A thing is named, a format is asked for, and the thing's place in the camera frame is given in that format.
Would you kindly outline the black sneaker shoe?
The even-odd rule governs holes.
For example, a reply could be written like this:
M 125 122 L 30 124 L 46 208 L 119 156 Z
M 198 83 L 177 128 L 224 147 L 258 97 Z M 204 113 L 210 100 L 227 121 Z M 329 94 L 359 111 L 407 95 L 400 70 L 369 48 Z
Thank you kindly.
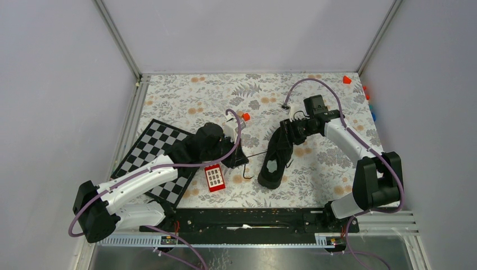
M 258 175 L 258 183 L 270 190 L 277 189 L 284 176 L 293 153 L 293 145 L 289 141 L 286 131 L 278 128 L 269 141 L 267 153 Z

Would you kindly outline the black shoelace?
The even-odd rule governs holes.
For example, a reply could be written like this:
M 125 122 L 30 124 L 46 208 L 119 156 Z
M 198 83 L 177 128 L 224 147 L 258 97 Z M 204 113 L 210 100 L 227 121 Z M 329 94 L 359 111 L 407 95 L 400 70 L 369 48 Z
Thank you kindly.
M 255 161 L 255 159 L 257 157 L 260 157 L 260 156 L 265 155 L 265 154 L 266 154 L 266 151 L 262 151 L 262 152 L 252 154 L 252 155 L 249 155 L 249 156 L 246 157 L 249 162 L 244 165 L 243 174 L 242 174 L 244 179 L 253 179 L 255 177 L 254 175 L 253 176 L 247 176 L 246 173 L 247 172 L 254 172 L 255 167 L 258 166 L 258 162 Z

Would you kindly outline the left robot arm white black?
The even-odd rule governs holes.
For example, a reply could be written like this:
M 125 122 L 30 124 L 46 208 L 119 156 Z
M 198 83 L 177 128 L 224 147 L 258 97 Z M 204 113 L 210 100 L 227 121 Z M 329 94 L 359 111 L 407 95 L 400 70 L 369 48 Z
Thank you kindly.
M 83 236 L 88 243 L 95 243 L 120 228 L 156 226 L 161 231 L 170 230 L 175 217 L 160 203 L 129 202 L 192 168 L 218 163 L 234 168 L 245 127 L 246 122 L 239 116 L 228 117 L 223 127 L 206 123 L 195 134 L 173 143 L 166 152 L 126 175 L 98 185 L 92 181 L 82 183 L 73 204 L 69 236 Z

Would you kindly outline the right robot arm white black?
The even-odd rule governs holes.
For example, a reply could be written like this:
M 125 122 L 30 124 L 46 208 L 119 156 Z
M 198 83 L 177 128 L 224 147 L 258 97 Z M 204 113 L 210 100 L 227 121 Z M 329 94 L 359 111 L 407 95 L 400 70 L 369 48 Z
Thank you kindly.
M 375 150 L 347 125 L 340 110 L 325 108 L 320 95 L 304 100 L 302 119 L 280 122 L 281 146 L 300 145 L 312 135 L 320 134 L 333 142 L 355 166 L 351 193 L 330 201 L 322 217 L 325 229 L 338 231 L 345 218 L 394 202 L 402 202 L 402 165 L 395 152 Z

